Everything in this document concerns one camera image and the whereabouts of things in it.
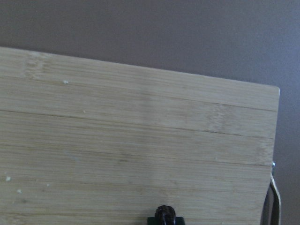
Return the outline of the wooden cutting board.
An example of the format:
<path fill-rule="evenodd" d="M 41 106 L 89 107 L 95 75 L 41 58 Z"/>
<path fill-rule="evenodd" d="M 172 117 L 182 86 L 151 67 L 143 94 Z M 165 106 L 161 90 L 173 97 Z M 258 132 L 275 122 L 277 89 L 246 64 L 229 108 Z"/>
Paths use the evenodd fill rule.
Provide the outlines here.
<path fill-rule="evenodd" d="M 257 225 L 280 90 L 0 50 L 0 222 Z"/>

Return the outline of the dark cherry right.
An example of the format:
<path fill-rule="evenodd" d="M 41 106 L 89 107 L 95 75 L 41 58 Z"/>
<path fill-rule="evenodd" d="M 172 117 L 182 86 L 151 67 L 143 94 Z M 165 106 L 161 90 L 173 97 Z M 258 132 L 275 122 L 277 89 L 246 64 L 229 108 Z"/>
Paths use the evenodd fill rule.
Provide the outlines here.
<path fill-rule="evenodd" d="M 159 225 L 175 225 L 175 209 L 168 205 L 158 206 L 155 211 L 155 219 L 157 220 Z"/>

